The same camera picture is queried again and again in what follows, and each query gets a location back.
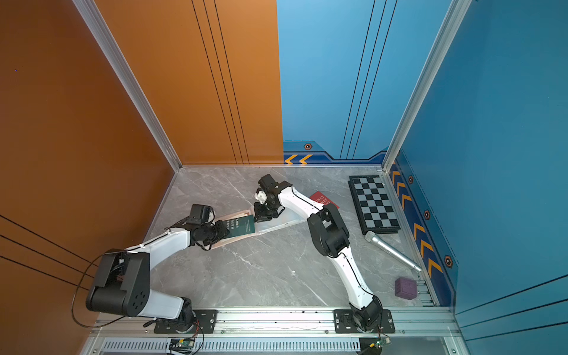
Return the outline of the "pink photo album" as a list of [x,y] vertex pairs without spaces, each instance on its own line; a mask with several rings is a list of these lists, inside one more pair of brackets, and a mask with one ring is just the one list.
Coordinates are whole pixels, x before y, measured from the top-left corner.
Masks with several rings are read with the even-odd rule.
[[[233,214],[228,214],[226,216],[223,217],[218,217],[216,220],[229,220],[232,218],[236,218],[236,217],[242,217],[242,216],[246,216],[246,215],[253,215],[254,216],[254,209],[250,208],[250,209],[246,209],[246,210],[242,210]],[[290,226],[295,226],[297,224],[300,223],[304,223],[305,220],[302,219],[298,214],[296,214],[295,212],[291,211],[291,210],[285,210],[278,218],[270,220],[270,221],[265,221],[265,222],[254,222],[255,225],[255,234],[254,235],[249,235],[249,236],[245,236],[245,237],[240,237],[240,238],[233,238],[233,239],[229,239],[229,240],[221,240],[219,242],[217,242],[216,244],[214,244],[212,246],[212,249],[218,249],[222,246],[227,246],[231,243],[235,243],[238,241],[242,241],[245,240],[247,238],[251,238],[251,237],[257,237],[260,235],[264,235],[266,233],[269,232],[274,232],[280,229],[284,229]]]

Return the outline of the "green card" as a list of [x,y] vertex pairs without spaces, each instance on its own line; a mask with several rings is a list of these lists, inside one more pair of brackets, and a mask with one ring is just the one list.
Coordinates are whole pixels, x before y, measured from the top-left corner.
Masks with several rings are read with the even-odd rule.
[[228,235],[226,235],[223,240],[254,235],[256,232],[253,215],[224,220],[223,225],[228,230]]

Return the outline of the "red money card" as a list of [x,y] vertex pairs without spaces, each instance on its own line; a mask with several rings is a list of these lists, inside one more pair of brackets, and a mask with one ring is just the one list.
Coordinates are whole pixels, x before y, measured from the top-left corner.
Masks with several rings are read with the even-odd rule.
[[312,201],[317,202],[318,204],[322,204],[322,205],[325,205],[325,206],[328,205],[328,204],[331,204],[331,205],[334,205],[335,207],[337,207],[338,209],[340,208],[337,204],[335,204],[332,200],[330,200],[328,197],[326,197],[326,196],[325,196],[322,192],[320,192],[320,191],[315,192],[315,193],[310,197],[310,199],[311,199]]

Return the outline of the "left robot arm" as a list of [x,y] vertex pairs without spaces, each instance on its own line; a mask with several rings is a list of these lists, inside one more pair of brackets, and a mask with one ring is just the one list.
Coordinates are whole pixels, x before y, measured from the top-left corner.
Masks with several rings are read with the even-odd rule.
[[150,241],[124,250],[112,249],[101,256],[96,276],[86,299],[92,312],[122,317],[144,317],[151,324],[186,333],[197,328],[192,301],[154,291],[152,269],[164,260],[192,246],[209,251],[230,235],[224,222],[201,225],[178,222]]

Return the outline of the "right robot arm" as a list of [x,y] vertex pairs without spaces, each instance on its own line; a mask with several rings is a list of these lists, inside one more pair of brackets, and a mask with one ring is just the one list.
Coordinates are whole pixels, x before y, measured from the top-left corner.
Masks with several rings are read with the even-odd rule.
[[383,304],[368,287],[356,265],[350,233],[334,204],[321,204],[300,193],[287,181],[276,182],[265,175],[254,194],[254,220],[258,223],[277,219],[291,210],[306,220],[312,243],[337,270],[348,293],[354,323],[359,330],[374,331],[383,315]]

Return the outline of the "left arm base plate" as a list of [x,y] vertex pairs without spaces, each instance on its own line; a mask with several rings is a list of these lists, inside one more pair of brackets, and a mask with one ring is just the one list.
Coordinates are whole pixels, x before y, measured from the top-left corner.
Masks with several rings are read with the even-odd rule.
[[176,320],[158,319],[155,322],[155,334],[194,334],[197,331],[203,334],[212,334],[217,321],[218,310],[194,310],[193,321],[183,325]]

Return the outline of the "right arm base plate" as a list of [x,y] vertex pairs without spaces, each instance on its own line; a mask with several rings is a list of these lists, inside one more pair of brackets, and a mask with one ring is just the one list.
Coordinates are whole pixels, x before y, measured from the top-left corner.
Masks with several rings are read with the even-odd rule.
[[336,309],[333,311],[333,315],[337,334],[394,334],[396,332],[392,313],[388,309],[383,309],[383,313],[379,317],[380,322],[369,330],[363,330],[356,325],[352,310]]

